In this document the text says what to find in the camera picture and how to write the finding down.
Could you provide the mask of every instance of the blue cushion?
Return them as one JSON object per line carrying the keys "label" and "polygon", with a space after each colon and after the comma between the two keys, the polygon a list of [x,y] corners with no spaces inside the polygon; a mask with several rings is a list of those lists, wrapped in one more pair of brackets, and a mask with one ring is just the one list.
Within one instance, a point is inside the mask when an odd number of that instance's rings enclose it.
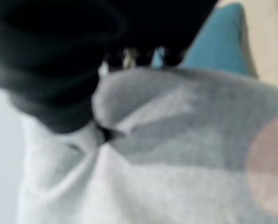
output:
{"label": "blue cushion", "polygon": [[[232,3],[215,9],[187,52],[180,68],[207,68],[248,74],[241,48],[243,8]],[[159,52],[153,67],[162,64]]]}

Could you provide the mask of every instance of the light gray cloth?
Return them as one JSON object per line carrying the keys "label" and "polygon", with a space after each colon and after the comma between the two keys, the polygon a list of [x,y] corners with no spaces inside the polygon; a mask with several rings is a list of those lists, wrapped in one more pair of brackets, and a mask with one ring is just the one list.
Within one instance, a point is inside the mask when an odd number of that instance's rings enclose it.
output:
{"label": "light gray cloth", "polygon": [[249,170],[257,136],[278,119],[278,89],[220,71],[136,69],[105,77],[93,107],[125,137],[88,153],[24,118],[19,224],[278,224],[278,191],[265,194]]}

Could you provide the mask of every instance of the black fabric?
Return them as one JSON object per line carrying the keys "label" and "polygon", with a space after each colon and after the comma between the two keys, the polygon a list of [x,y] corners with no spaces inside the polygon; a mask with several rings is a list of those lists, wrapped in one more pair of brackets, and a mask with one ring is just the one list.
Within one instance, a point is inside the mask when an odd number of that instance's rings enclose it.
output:
{"label": "black fabric", "polygon": [[105,53],[188,46],[215,3],[0,0],[0,87],[51,130],[75,131],[93,119],[90,97]]}

